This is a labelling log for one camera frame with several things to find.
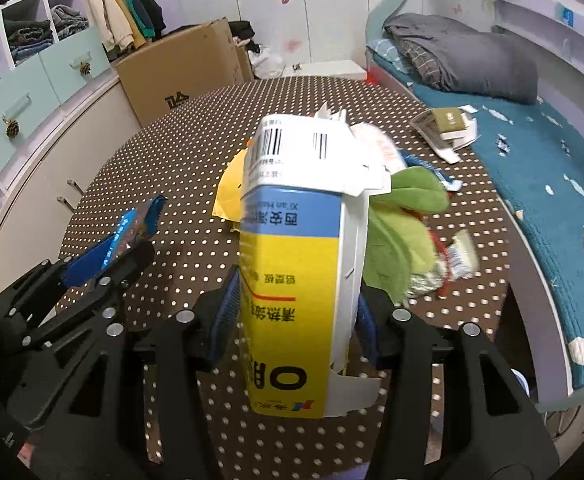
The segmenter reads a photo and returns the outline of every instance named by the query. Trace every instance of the perforated table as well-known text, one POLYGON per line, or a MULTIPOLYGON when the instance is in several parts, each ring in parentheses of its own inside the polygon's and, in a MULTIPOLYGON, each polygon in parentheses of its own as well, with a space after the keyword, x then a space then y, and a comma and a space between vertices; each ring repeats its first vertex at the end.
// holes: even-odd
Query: perforated table
MULTIPOLYGON (((410 300, 410 309, 428 322, 457 327, 478 323, 488 334, 498 325, 508 279, 504 211, 490 177, 472 149, 450 168, 439 160, 409 119, 424 110, 419 102, 379 86, 326 77, 264 80, 216 90, 171 111, 108 161, 81 200, 67 229, 61 257, 78 255, 111 234, 122 213, 156 194, 168 198, 153 238, 156 259, 125 295, 132 330, 153 326, 198 295, 219 286, 238 260, 238 234, 230 222, 211 215, 214 194, 226 165, 245 147, 259 120, 271 113, 307 115, 323 102, 347 108, 348 121, 376 124, 403 149, 464 181, 444 214, 427 219, 443 242, 460 229, 475 241, 481 269, 452 283, 446 298, 410 300)), ((83 293, 73 289, 62 308, 83 293)), ((299 420, 253 413, 248 406, 238 358, 238 340, 224 361, 200 376, 200 390, 216 455, 227 479, 322 478, 370 460, 381 425, 389 378, 350 347, 351 375, 383 378, 376 405, 339 418, 299 420)), ((432 417, 442 411, 442 371, 433 368, 432 417)), ((150 458, 162 459, 153 391, 154 371, 146 370, 146 437, 150 458)))

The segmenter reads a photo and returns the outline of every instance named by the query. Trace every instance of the white bed frame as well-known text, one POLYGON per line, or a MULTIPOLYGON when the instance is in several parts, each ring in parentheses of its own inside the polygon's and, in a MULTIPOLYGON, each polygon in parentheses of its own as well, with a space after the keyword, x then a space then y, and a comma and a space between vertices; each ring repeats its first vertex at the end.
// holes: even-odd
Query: white bed frame
MULTIPOLYGON (((412 91, 377 65, 368 52, 368 72, 382 86, 411 95, 412 91)), ((510 258, 510 285, 525 324, 537 385, 537 408, 540 412, 565 410, 581 404, 582 395, 575 396, 572 371, 563 331, 547 283, 530 244, 508 207, 508 254, 510 258)))

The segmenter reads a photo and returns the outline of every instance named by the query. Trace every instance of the black clothes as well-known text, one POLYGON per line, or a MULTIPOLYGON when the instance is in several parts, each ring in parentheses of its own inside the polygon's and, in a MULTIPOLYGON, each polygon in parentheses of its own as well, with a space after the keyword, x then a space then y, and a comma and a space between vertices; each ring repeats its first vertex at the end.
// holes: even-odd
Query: black clothes
POLYGON ((143 2, 141 2, 141 0, 132 0, 132 6, 134 7, 134 11, 136 12, 136 15, 143 22, 143 24, 146 26, 146 28, 154 29, 154 24, 152 23, 152 19, 150 18, 150 15, 147 13, 147 10, 144 7, 143 2))
POLYGON ((245 20, 230 22, 230 32, 232 32, 233 37, 237 37, 239 40, 250 40, 250 43, 245 46, 247 50, 251 50, 256 54, 261 52, 259 45, 252 40, 255 32, 250 22, 245 20))
MULTIPOLYGON (((161 37, 161 31, 165 28, 165 22, 163 21, 163 9, 155 0, 140 0, 143 4, 144 9, 152 21, 152 27, 156 33, 156 38, 161 37)), ((146 22, 143 16, 139 15, 142 22, 146 22)))
POLYGON ((10 47, 26 46, 38 43, 41 40, 52 38, 50 20, 34 22, 29 20, 3 20, 5 35, 10 47))

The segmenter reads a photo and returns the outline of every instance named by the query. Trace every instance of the blue bedsheet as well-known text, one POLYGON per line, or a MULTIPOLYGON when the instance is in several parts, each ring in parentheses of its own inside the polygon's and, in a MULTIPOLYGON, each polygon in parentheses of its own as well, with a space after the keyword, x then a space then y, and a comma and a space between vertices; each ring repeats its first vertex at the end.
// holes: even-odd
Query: blue bedsheet
POLYGON ((440 92, 414 81, 391 63, 374 62, 410 85, 430 107, 472 105, 479 138, 472 149, 517 217, 552 290, 568 345, 574 387, 584 385, 584 139, 547 103, 440 92), (508 155, 500 155, 498 135, 508 155))

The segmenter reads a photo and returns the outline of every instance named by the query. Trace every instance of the gray pillow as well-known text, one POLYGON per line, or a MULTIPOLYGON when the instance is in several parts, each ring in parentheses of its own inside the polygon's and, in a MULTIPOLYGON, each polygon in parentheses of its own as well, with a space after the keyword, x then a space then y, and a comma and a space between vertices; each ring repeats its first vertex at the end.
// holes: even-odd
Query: gray pillow
POLYGON ((397 40, 396 48, 412 62, 412 65, 421 76, 421 80, 427 86, 443 90, 441 67, 438 65, 437 58, 431 52, 409 40, 397 40))
POLYGON ((524 104, 536 102, 536 64, 511 36, 478 32, 443 16, 413 13, 389 18, 386 31, 394 37, 397 48, 412 59, 423 82, 433 88, 524 104), (425 64, 419 69, 421 60, 425 64), (440 78, 429 73, 435 64, 440 78))

